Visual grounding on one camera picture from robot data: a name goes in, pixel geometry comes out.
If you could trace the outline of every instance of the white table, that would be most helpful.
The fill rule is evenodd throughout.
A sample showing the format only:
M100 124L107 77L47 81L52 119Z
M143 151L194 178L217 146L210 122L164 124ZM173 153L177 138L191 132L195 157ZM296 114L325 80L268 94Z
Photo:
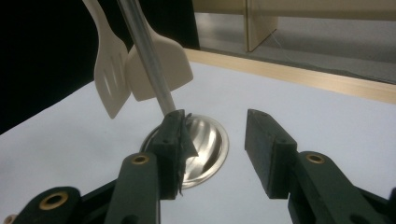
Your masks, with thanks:
M356 186L384 198L396 187L395 104L202 63L191 67L194 81L173 91L177 108L216 119L231 147L209 180L162 201L163 223L291 223L287 201L266 197L244 150L249 108L271 114L299 151L332 158ZM130 98L112 120L90 83L2 134L0 220L46 189L72 186L84 195L115 179L123 158L162 119L155 100Z

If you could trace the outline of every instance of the stainless steel bowl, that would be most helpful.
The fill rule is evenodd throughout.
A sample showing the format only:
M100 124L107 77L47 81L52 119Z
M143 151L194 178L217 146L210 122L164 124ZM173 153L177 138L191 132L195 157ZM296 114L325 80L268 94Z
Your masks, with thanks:
M209 117L192 115L186 124L199 156L186 161L183 189L199 185L214 175L227 158L230 145L224 128ZM158 128L148 135L141 151L146 150L157 130Z

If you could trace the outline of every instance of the metal rod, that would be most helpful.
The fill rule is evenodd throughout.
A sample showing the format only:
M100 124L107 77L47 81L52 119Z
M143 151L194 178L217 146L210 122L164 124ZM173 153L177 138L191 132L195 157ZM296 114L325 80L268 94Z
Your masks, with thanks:
M138 0L118 0L118 2L163 114L166 115L175 111L176 108L171 92L163 76L160 58L157 51L155 51L149 28Z

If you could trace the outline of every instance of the cooking utensil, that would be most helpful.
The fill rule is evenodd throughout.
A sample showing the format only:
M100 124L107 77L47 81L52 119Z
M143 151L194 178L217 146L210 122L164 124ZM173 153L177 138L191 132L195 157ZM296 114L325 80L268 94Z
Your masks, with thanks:
M176 110L176 108L164 78L163 64L161 64L160 55L154 47L154 42L152 41L149 26L143 15L142 8L135 0L118 0L118 2L132 40L134 41L134 45L136 46L136 51L148 74L149 84L151 84L155 92L155 96L157 97L163 114L166 115ZM166 52L166 57L172 57L172 55Z
M114 35L105 12L97 0L83 0L90 11L99 35L99 50L94 69L96 89L108 115L114 119L131 92L137 101L156 96L148 74L133 46L127 52L125 44ZM163 64L163 76L169 90L192 80L192 71L184 49L176 42L155 33L149 24L149 34Z
M131 94L124 76L128 50L114 35L97 0L83 2L91 13L99 35L99 50L94 68L95 86L107 114L114 119Z
M192 71L184 49L176 41L158 35L146 20L145 23L169 90L173 91L190 82L193 79ZM156 97L137 48L132 48L128 54L125 74L126 81L137 101Z

